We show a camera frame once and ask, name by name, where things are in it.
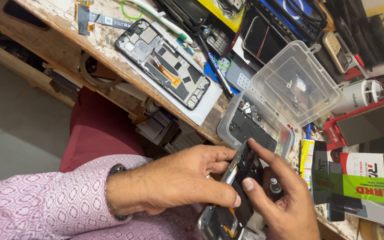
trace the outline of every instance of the hand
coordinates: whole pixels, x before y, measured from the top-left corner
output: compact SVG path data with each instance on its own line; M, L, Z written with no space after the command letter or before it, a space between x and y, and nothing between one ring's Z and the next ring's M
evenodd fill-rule
M269 226L269 234L277 240L319 240L317 218L306 182L279 155L253 139L248 140L248 145L269 164L285 192L274 203L254 179L242 181L245 193Z
M193 203L238 207L241 198L227 183L206 178L223 174L236 151L197 145L125 172L108 180L108 200L119 215L138 211L159 214L166 208Z

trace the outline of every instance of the wooden workbench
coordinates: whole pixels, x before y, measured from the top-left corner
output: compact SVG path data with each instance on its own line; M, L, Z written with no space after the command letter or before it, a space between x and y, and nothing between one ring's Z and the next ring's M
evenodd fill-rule
M3 14L2 8L6 1L7 0L0 0L0 31L54 65L55 68L61 69L84 86L99 92L127 112L137 114L137 108L141 103L139 100L118 89L108 90L96 88L87 83L81 74L78 73L77 67L80 52L81 49L83 49L130 84L154 99L176 117L188 123L207 139L217 145L227 145L216 132L217 125L229 103L229 99L227 99L225 94L220 96L204 123L198 126L118 56L118 51L116 51L114 47L114 41L124 30L96 24L96 28L91 32L90 36L79 35L77 33L77 24L74 21L74 0L16 0L16 2L28 11L52 27L47 31L42 31L15 21ZM113 0L90 0L90 2L90 10L92 12L131 21L123 16L121 7ZM130 16L139 16L140 14L139 11L131 6L125 6L125 11ZM154 21L154 19L145 13L143 14L143 18L151 22ZM300 140L305 137L305 134L301 129L296 129L295 135L296 140L294 147L289 157L287 157L287 161L297 170ZM322 136L317 135L315 139L322 140ZM326 220L327 210L325 204L316 206L315 210L322 227L330 229L347 240L362 239L357 230L358 218L347 215L346 221L333 223Z

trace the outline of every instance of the circuit board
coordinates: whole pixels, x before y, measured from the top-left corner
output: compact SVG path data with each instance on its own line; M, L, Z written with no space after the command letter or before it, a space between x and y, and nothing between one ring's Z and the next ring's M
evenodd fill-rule
M190 110L195 109L210 80L148 21L137 20L115 47Z

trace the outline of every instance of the cardboard box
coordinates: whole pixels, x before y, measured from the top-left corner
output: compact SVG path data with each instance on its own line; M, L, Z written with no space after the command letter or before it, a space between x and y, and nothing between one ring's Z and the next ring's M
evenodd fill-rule
M344 174L384 178L384 154L342 152L340 153L340 163L342 164ZM377 191L377 189L374 190L370 187L363 189L366 194L375 194ZM354 206L346 208L345 212L350 215L384 224L384 203L373 202L367 199L359 200L360 203L362 203L362 207L357 207L355 202Z

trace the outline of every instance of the glue tube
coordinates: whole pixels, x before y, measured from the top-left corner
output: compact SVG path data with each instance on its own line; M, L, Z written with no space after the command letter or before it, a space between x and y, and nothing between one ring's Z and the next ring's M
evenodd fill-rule
M314 156L315 140L311 139L311 124L308 124L306 128L306 138L301 141L301 153L300 153L300 176L308 184L308 188L311 188L312 177L312 158Z

